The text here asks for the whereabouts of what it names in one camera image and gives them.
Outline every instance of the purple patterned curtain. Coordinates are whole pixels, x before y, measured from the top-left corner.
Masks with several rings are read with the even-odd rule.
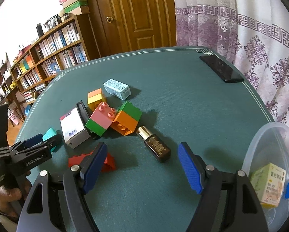
[[[175,0],[177,45],[206,46],[289,126],[289,13],[280,0]]]

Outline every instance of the table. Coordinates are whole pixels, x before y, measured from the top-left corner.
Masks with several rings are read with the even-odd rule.
[[[145,49],[113,55],[62,71],[33,105],[17,140],[60,130],[59,118],[87,101],[88,92],[112,78],[128,84],[128,100],[142,111],[139,124],[156,133],[172,150],[159,164],[135,134],[121,136],[107,130],[99,139],[108,145],[117,170],[102,173],[86,195],[92,216],[103,231],[185,231],[200,196],[191,190],[177,157],[186,141],[195,154],[221,171],[240,169],[255,133],[273,121],[256,91],[245,80],[224,83],[200,59],[215,55],[204,47]],[[123,104],[107,96],[111,107]],[[98,141],[87,140],[76,149],[62,145],[51,160],[32,170],[64,172],[68,158],[90,152]],[[68,213],[62,196],[63,216]],[[74,231],[66,220],[68,231]]]

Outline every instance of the person's fingers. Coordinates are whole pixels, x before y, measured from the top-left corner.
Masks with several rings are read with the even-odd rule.
[[[29,194],[29,191],[31,190],[31,187],[32,187],[32,184],[31,182],[26,179],[25,183],[24,183],[24,190],[25,190],[25,193],[23,194],[23,199],[26,200],[28,194]]]
[[[17,217],[9,202],[20,200],[22,197],[19,188],[3,189],[0,187],[0,211],[4,214]]]

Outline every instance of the brown perfume bottle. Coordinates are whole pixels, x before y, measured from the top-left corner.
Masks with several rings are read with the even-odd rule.
[[[171,154],[171,150],[162,142],[156,134],[149,131],[144,125],[136,131],[137,135],[144,140],[145,146],[160,162],[165,162]]]

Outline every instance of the white border line on mat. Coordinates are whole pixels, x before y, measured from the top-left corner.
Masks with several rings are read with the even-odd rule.
[[[48,85],[46,87],[46,89],[44,90],[44,92],[38,97],[37,101],[35,101],[33,107],[31,108],[30,110],[30,114],[29,116],[26,118],[22,128],[21,128],[21,131],[20,133],[18,134],[18,137],[16,139],[16,142],[19,141],[19,137],[22,135],[22,132],[26,126],[26,123],[28,122],[28,120],[30,119],[30,116],[32,114],[32,112],[34,111],[36,105],[38,104],[38,102],[41,100],[41,98],[43,97],[43,95],[46,93],[46,91],[56,82],[58,81],[61,77],[63,77],[64,75],[66,75],[67,73],[69,73],[70,71],[72,70],[76,70],[76,69],[80,69],[80,68],[83,68],[83,67],[86,67],[88,65],[92,65],[92,64],[96,64],[96,63],[100,63],[100,62],[104,62],[104,61],[108,61],[108,60],[112,60],[112,59],[117,59],[117,58],[121,58],[121,57],[126,57],[126,56],[133,56],[133,55],[139,55],[139,54],[143,54],[143,53],[152,53],[152,52],[167,52],[167,51],[190,51],[190,50],[195,50],[197,52],[201,52],[201,53],[204,53],[204,54],[207,54],[207,55],[210,55],[210,53],[212,53],[213,55],[215,55],[214,52],[212,52],[210,49],[199,49],[199,48],[188,48],[188,49],[166,49],[166,50],[145,50],[145,51],[140,51],[140,52],[136,52],[136,53],[128,53],[128,54],[122,54],[122,55],[119,55],[119,56],[111,56],[111,57],[108,57],[108,58],[104,58],[104,59],[100,59],[100,60],[97,60],[97,61],[92,61],[87,64],[84,64],[84,65],[80,65],[80,66],[75,66],[67,71],[62,71],[57,77],[55,77],[55,79],[53,80],[53,82]],[[266,115],[266,111],[263,109],[262,105],[259,103],[257,97],[255,97],[255,95],[251,92],[250,88],[244,84],[244,86],[248,89],[248,91],[250,92],[250,94],[253,96],[254,100],[256,101],[256,103],[258,104],[258,106],[260,107],[260,109],[262,110],[262,112],[264,113],[264,115],[266,116],[267,120],[269,122],[271,122],[270,118],[268,119],[268,116]]]

